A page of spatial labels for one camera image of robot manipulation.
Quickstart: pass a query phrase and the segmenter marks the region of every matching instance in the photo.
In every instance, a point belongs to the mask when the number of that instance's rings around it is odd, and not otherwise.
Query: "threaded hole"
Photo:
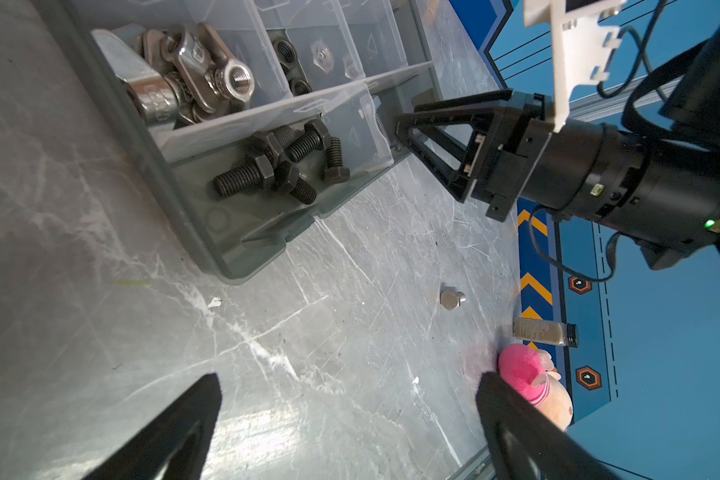
[[[278,42],[277,52],[285,62],[294,63],[296,61],[296,50],[288,42]]]
[[[295,96],[306,95],[312,92],[312,88],[309,87],[309,84],[307,82],[298,79],[293,82],[293,85],[291,86],[291,92],[293,92]]]
[[[250,90],[253,78],[251,78],[251,74],[247,70],[240,67],[234,67],[232,69],[231,76],[232,88],[234,88],[237,93],[244,94]]]

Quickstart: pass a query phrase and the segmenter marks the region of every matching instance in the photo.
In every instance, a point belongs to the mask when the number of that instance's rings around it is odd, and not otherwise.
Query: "table surface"
[[[451,5],[418,1],[444,96],[495,89]],[[474,393],[518,311],[517,219],[484,212],[411,157],[223,284],[0,0],[0,478],[80,478],[208,372],[204,478],[446,478],[485,445]]]

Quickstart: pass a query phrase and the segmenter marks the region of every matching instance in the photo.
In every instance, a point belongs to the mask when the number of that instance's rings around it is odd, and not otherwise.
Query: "black hex bolt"
[[[290,194],[305,205],[311,205],[317,199],[315,188],[298,175],[298,167],[289,161],[281,162],[275,168],[272,189],[280,194]]]
[[[298,163],[309,155],[314,149],[325,150],[330,145],[331,134],[326,124],[320,120],[310,120],[304,124],[304,135],[296,139],[286,148],[286,155]]]
[[[269,188],[274,180],[275,172],[266,154],[249,151],[246,153],[245,165],[232,168],[213,178],[213,189],[221,198],[227,198],[248,187]]]
[[[326,149],[326,169],[322,171],[322,179],[327,184],[343,184],[349,180],[349,168],[344,166],[342,141],[331,137],[331,144]]]
[[[282,160],[285,147],[293,142],[295,137],[293,129],[283,125],[271,131],[253,132],[248,140],[248,147],[263,152],[274,168]]]

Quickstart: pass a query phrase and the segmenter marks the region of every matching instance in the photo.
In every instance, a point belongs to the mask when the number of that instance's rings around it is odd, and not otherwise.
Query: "stuffed animal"
[[[570,425],[574,407],[568,391],[558,382],[552,356],[544,350],[513,343],[499,355],[499,375],[560,430]]]

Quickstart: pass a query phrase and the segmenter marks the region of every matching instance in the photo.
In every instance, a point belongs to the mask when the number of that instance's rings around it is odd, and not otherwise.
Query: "nut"
[[[272,42],[272,46],[275,48],[275,54],[282,70],[286,73],[293,70],[298,61],[298,55],[293,45],[284,38],[277,38]]]
[[[249,148],[256,149],[264,153],[269,158],[270,164],[277,167],[285,158],[283,156],[283,145],[280,145],[275,134],[271,131],[256,131],[251,135]]]
[[[259,173],[262,175],[262,182],[259,187],[264,190],[272,188],[275,183],[275,171],[266,154],[258,150],[248,150],[246,152],[246,162],[254,164],[259,169]]]
[[[279,194],[290,194],[298,183],[298,167],[289,162],[283,161],[275,168],[275,183],[272,189]]]
[[[349,168],[328,167],[322,172],[322,180],[327,184],[343,184],[349,180]]]
[[[320,145],[318,145],[320,150],[325,150],[331,146],[331,134],[328,132],[326,124],[317,119],[310,120],[304,124],[304,133],[310,130],[314,130],[320,137]]]

